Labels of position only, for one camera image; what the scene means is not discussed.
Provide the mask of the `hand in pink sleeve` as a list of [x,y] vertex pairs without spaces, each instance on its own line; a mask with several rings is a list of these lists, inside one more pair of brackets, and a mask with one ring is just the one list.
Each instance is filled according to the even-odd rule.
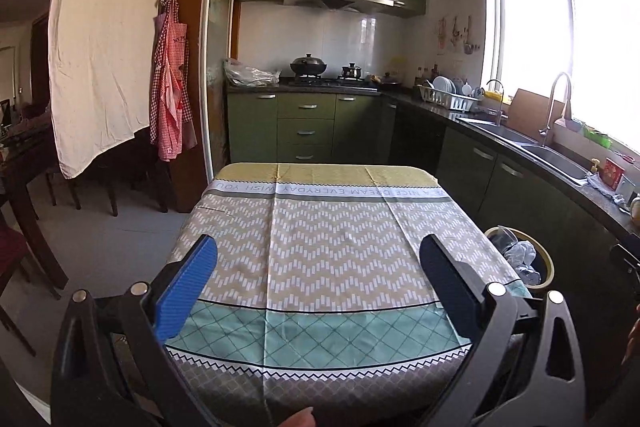
[[314,408],[305,407],[287,418],[279,427],[316,427]]

